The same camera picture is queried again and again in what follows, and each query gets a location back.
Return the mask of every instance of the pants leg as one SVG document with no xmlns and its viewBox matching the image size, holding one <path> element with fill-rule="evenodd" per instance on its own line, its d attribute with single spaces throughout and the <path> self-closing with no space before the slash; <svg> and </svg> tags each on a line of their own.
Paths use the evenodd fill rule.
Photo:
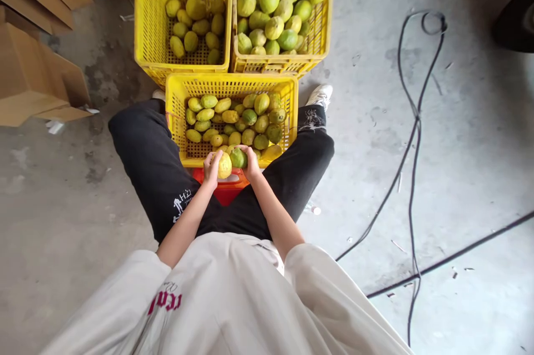
<svg viewBox="0 0 534 355">
<path fill-rule="evenodd" d="M 151 99 L 116 114 L 109 122 L 115 150 L 161 243 L 200 184 L 182 166 L 167 128 L 165 103 Z M 197 236 L 215 230 L 221 204 L 213 196 Z"/>
<path fill-rule="evenodd" d="M 325 120 L 322 106 L 301 107 L 295 142 L 263 173 L 274 194 L 295 221 L 334 156 L 334 141 L 326 133 Z M 224 210 L 218 230 L 271 239 L 267 221 L 250 185 Z"/>
</svg>

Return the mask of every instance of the forearm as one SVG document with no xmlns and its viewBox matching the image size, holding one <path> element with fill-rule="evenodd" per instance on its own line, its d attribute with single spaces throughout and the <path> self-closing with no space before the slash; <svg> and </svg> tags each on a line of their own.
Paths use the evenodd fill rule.
<svg viewBox="0 0 534 355">
<path fill-rule="evenodd" d="M 299 228 L 274 194 L 269 183 L 259 174 L 250 182 L 261 207 L 269 232 L 282 261 L 296 245 L 304 243 Z"/>
<path fill-rule="evenodd" d="M 200 221 L 208 203 L 210 202 L 213 189 L 207 185 L 201 185 L 189 205 L 185 208 L 176 224 L 169 230 L 156 254 L 166 265 L 174 268 L 183 254 L 195 239 Z"/>
</svg>

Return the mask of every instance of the shoe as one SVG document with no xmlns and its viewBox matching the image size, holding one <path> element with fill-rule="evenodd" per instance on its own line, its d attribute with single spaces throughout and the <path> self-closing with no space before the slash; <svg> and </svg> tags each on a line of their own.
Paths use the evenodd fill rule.
<svg viewBox="0 0 534 355">
<path fill-rule="evenodd" d="M 321 84 L 313 90 L 311 93 L 306 106 L 309 105 L 321 105 L 324 107 L 324 111 L 327 110 L 328 105 L 330 105 L 330 98 L 332 97 L 332 92 L 334 87 L 328 84 Z"/>
<path fill-rule="evenodd" d="M 162 90 L 155 90 L 152 93 L 152 99 L 161 99 L 165 102 L 165 93 Z"/>
</svg>

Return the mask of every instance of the electrical wire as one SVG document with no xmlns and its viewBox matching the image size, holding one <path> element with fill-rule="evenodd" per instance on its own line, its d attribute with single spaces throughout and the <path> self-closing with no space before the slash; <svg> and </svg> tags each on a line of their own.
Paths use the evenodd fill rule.
<svg viewBox="0 0 534 355">
<path fill-rule="evenodd" d="M 495 231 L 494 233 L 491 233 L 490 235 L 486 235 L 484 238 L 480 238 L 480 240 L 468 245 L 467 247 L 459 250 L 458 252 L 455 252 L 453 253 L 452 255 L 446 257 L 445 259 L 443 260 L 440 260 L 438 263 L 434 263 L 432 266 L 426 268 L 425 270 L 421 270 L 421 276 L 424 276 L 425 274 L 428 274 L 430 272 L 433 272 L 434 270 L 440 268 L 441 266 L 449 263 L 449 262 L 452 262 L 453 260 L 455 260 L 456 258 L 459 258 L 460 256 L 462 255 L 465 255 L 466 253 L 472 251 L 473 249 L 475 248 L 478 248 L 480 245 L 488 242 L 488 241 L 491 241 L 492 239 L 494 238 L 497 238 L 499 235 L 501 234 L 504 234 L 505 232 L 515 228 L 515 227 L 518 227 L 520 225 L 522 225 L 523 223 L 526 223 L 527 221 L 531 220 L 534 218 L 534 210 L 530 213 L 527 213 L 525 216 L 522 216 L 520 217 L 519 219 L 513 221 L 512 223 L 504 226 L 503 228 Z M 377 297 L 379 295 L 382 295 L 382 294 L 385 294 L 386 292 L 388 291 L 391 291 L 391 290 L 394 290 L 396 288 L 399 288 L 403 285 L 406 285 L 406 284 L 409 284 L 410 282 L 414 281 L 415 279 L 418 278 L 418 275 L 411 275 L 410 277 L 406 277 L 404 280 L 401 280 L 399 282 L 396 282 L 392 285 L 389 285 L 385 288 L 382 288 L 378 291 L 375 291 L 373 293 L 370 293 L 369 295 L 367 295 L 367 298 L 369 299 L 372 299 L 374 297 Z"/>
<path fill-rule="evenodd" d="M 404 33 L 406 31 L 406 27 L 410 20 L 414 17 L 421 16 L 421 29 L 426 35 L 429 36 L 436 36 L 439 35 L 439 44 L 436 49 L 436 53 L 434 54 L 432 63 L 428 69 L 427 75 L 424 79 L 423 87 L 421 88 L 421 93 L 419 94 L 419 99 L 417 101 L 417 105 L 412 99 L 412 96 L 410 95 L 408 88 L 406 86 L 406 83 L 404 81 L 404 74 L 402 71 L 402 62 L 401 62 L 401 53 L 402 53 L 402 45 L 404 40 Z M 439 21 L 440 27 L 439 29 L 435 31 L 430 31 L 427 28 L 426 20 L 427 17 L 432 17 L 434 19 L 437 19 Z M 377 212 L 374 214 L 373 219 L 365 229 L 362 236 L 353 244 L 351 245 L 345 252 L 343 252 L 340 256 L 336 258 L 336 261 L 340 261 L 344 256 L 346 256 L 348 253 L 350 253 L 356 246 L 358 246 L 370 233 L 371 229 L 374 226 L 374 223 L 377 221 L 378 216 L 380 215 L 380 212 L 384 208 L 386 202 L 389 199 L 389 196 L 391 195 L 391 192 L 393 191 L 395 184 L 397 183 L 397 180 L 400 178 L 402 169 L 404 167 L 404 163 L 406 161 L 406 158 L 408 156 L 408 152 L 410 151 L 410 148 L 412 147 L 412 142 L 416 136 L 417 133 L 417 142 L 416 142 L 416 152 L 413 159 L 413 167 L 412 167 L 412 186 L 410 189 L 410 200 L 408 205 L 408 220 L 409 220 L 409 228 L 410 228 L 410 239 L 411 239 L 411 246 L 412 246 L 412 272 L 413 272 L 413 278 L 417 278 L 417 283 L 414 283 L 413 293 L 412 293 L 412 301 L 410 303 L 410 311 L 408 314 L 408 345 L 411 346 L 411 327 L 412 327 L 412 317 L 413 317 L 413 310 L 415 307 L 415 303 L 417 300 L 417 296 L 419 295 L 419 291 L 421 289 L 421 279 L 422 275 L 419 271 L 419 266 L 417 264 L 417 256 L 416 256 L 416 248 L 415 248 L 415 238 L 414 238 L 414 231 L 413 231 L 413 215 L 412 215 L 412 209 L 413 209 L 413 201 L 415 196 L 415 185 L 416 185 L 416 172 L 417 172 L 417 159 L 419 157 L 419 149 L 421 147 L 421 136 L 422 136 L 422 122 L 421 122 L 421 106 L 423 103 L 424 94 L 426 92 L 428 81 L 430 80 L 430 77 L 432 75 L 432 71 L 434 69 L 434 66 L 436 65 L 436 61 L 438 60 L 439 53 L 441 52 L 441 48 L 443 46 L 443 41 L 445 38 L 445 31 L 447 30 L 447 23 L 445 16 L 441 12 L 437 12 L 434 10 L 423 10 L 423 11 L 417 11 L 409 14 L 404 19 L 404 22 L 402 24 L 402 29 L 400 31 L 400 38 L 399 38 L 399 46 L 397 49 L 397 69 L 399 72 L 399 78 L 400 83 L 402 85 L 402 88 L 404 90 L 404 93 L 406 94 L 406 97 L 408 98 L 408 101 L 410 103 L 410 106 L 412 108 L 413 116 L 414 116 L 414 123 L 412 126 L 412 132 L 410 134 L 410 138 L 408 140 L 406 150 L 404 151 L 404 154 L 402 156 L 402 159 L 400 161 L 399 167 L 397 169 L 397 173 L 395 174 L 395 177 L 393 178 L 393 181 L 391 185 L 389 186 L 389 189 L 382 200 L 382 203 L 378 207 Z"/>
</svg>

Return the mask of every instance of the hand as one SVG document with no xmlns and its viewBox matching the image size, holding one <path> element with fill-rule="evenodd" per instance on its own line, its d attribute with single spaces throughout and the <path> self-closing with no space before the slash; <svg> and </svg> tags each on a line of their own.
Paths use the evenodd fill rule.
<svg viewBox="0 0 534 355">
<path fill-rule="evenodd" d="M 204 160 L 204 181 L 202 185 L 206 185 L 215 191 L 217 188 L 217 174 L 219 173 L 219 161 L 223 156 L 223 151 L 210 152 L 206 160 Z"/>
<path fill-rule="evenodd" d="M 245 173 L 246 179 L 252 182 L 254 179 L 261 175 L 260 166 L 258 165 L 258 157 L 250 146 L 237 145 L 236 147 L 246 153 L 246 157 L 248 158 L 249 162 L 246 169 L 243 169 L 243 173 Z"/>
</svg>

